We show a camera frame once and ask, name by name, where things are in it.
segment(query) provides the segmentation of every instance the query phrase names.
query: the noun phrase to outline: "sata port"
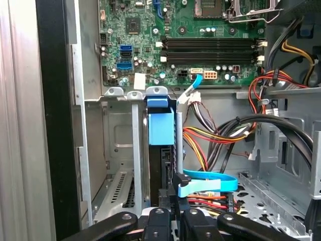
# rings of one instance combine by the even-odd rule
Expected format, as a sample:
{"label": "sata port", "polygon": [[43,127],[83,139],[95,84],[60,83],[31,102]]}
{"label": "sata port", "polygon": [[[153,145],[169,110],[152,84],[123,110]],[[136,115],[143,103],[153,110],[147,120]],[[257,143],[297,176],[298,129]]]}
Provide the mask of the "sata port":
{"label": "sata port", "polygon": [[119,50],[125,52],[132,52],[132,45],[120,45]]}
{"label": "sata port", "polygon": [[132,53],[131,52],[121,52],[120,55],[123,58],[131,58],[132,57]]}
{"label": "sata port", "polygon": [[202,74],[203,73],[203,69],[201,69],[201,68],[198,68],[198,69],[192,68],[192,69],[190,69],[190,73],[191,74]]}

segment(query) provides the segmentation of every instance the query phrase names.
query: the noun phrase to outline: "cable tie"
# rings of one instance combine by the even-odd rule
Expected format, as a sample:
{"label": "cable tie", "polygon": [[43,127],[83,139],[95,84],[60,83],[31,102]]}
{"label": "cable tie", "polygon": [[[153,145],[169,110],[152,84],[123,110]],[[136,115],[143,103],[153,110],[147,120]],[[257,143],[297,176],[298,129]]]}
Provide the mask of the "cable tie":
{"label": "cable tie", "polygon": [[275,71],[274,71],[273,78],[272,78],[272,85],[273,85],[273,87],[275,87],[276,84],[277,84],[277,81],[278,81],[278,79],[279,79],[279,73],[280,73],[280,69],[279,69],[279,68],[276,68]]}
{"label": "cable tie", "polygon": [[259,100],[257,102],[258,106],[261,106],[261,105],[268,105],[270,104],[270,100],[269,99],[262,99],[262,100]]}
{"label": "cable tie", "polygon": [[313,62],[313,66],[316,66],[317,64],[319,64],[319,59],[314,59],[314,62]]}
{"label": "cable tie", "polygon": [[235,117],[235,120],[237,121],[237,124],[240,124],[241,123],[241,120],[240,120],[240,117]]}

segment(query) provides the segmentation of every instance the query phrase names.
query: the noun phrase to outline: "motherboard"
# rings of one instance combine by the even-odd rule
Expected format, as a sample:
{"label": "motherboard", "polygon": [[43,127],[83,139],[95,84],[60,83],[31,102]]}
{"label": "motherboard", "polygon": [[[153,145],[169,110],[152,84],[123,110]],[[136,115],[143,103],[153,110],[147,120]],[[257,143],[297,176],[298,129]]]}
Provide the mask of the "motherboard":
{"label": "motherboard", "polygon": [[[241,11],[265,8],[241,0]],[[264,22],[229,23],[229,0],[99,0],[104,86],[237,87],[251,83],[262,64]]]}

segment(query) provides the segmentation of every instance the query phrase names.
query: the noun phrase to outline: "yellow wire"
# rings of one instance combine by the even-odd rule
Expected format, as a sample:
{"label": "yellow wire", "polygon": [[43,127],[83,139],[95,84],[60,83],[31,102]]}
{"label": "yellow wire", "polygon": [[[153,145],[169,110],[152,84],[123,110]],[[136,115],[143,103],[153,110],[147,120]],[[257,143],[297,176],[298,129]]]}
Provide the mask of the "yellow wire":
{"label": "yellow wire", "polygon": [[187,135],[186,133],[183,133],[183,135],[184,135],[184,137],[187,139],[187,141],[190,143],[190,145],[192,146],[192,148],[193,148],[193,150],[194,150],[194,152],[195,152],[195,154],[196,154],[196,156],[197,156],[197,159],[199,160],[199,162],[200,162],[200,164],[201,164],[201,166],[202,166],[202,169],[203,169],[204,171],[206,171],[205,165],[204,165],[204,163],[203,163],[203,161],[202,161],[202,156],[201,156],[200,152],[198,151],[198,149],[197,149],[194,141],[193,141],[192,138],[191,138],[189,135]]}
{"label": "yellow wire", "polygon": [[224,140],[224,141],[232,141],[232,142],[233,142],[233,141],[240,141],[240,140],[246,138],[246,136],[243,136],[243,137],[239,137],[239,138],[231,138],[231,139],[228,139],[228,138],[224,138],[224,137],[217,136],[217,135],[215,135],[215,134],[211,134],[211,133],[205,132],[205,131],[203,131],[203,130],[201,130],[201,129],[198,129],[198,128],[195,128],[195,127],[184,127],[184,128],[191,129],[191,130],[194,130],[194,131],[196,131],[196,132],[200,132],[200,133],[202,133],[202,134],[204,134],[204,135],[207,135],[207,136],[209,136],[209,137],[214,137],[214,138],[216,138],[216,139],[220,139],[220,140]]}
{"label": "yellow wire", "polygon": [[240,208],[240,210],[236,214],[240,215],[242,211],[243,210]]}
{"label": "yellow wire", "polygon": [[308,77],[310,76],[310,74],[312,73],[313,71],[313,66],[314,66],[314,61],[313,59],[310,57],[310,55],[308,55],[307,52],[299,49],[299,48],[296,48],[294,46],[291,46],[288,44],[288,41],[285,40],[285,42],[282,44],[282,50],[285,51],[285,52],[289,52],[289,53],[293,53],[293,54],[298,54],[298,55],[301,55],[303,56],[304,58],[306,58],[309,62],[310,62],[310,69],[304,79],[304,84],[305,85],[308,85]]}
{"label": "yellow wire", "polygon": [[208,211],[208,213],[210,215],[213,215],[213,216],[216,216],[216,217],[219,216],[219,214],[217,212]]}

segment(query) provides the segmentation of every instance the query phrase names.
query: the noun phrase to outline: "orange wire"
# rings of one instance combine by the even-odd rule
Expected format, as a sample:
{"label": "orange wire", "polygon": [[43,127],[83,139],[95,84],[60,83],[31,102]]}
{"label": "orange wire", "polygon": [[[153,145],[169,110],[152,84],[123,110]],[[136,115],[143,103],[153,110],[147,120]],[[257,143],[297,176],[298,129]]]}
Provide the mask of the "orange wire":
{"label": "orange wire", "polygon": [[201,155],[202,155],[202,157],[203,157],[203,159],[204,159],[204,161],[205,161],[206,170],[208,170],[209,165],[208,165],[208,163],[207,163],[207,159],[206,159],[206,156],[205,156],[202,148],[200,147],[200,145],[197,143],[197,141],[196,141],[193,137],[191,137],[191,136],[189,136],[189,137],[193,140],[193,142],[195,143],[195,145],[196,145],[197,148],[199,149],[199,151],[200,151],[200,153],[201,153]]}
{"label": "orange wire", "polygon": [[194,135],[196,137],[202,138],[202,139],[204,139],[206,141],[209,141],[209,142],[215,142],[215,143],[221,143],[221,144],[231,144],[231,143],[236,142],[236,141],[230,141],[230,142],[228,142],[228,141],[217,141],[217,140],[214,140],[214,139],[199,135],[198,133],[196,133],[196,132],[194,132],[192,130],[186,129],[186,128],[184,128],[184,132],[188,132],[188,133],[190,133],[190,134],[192,134],[192,135]]}

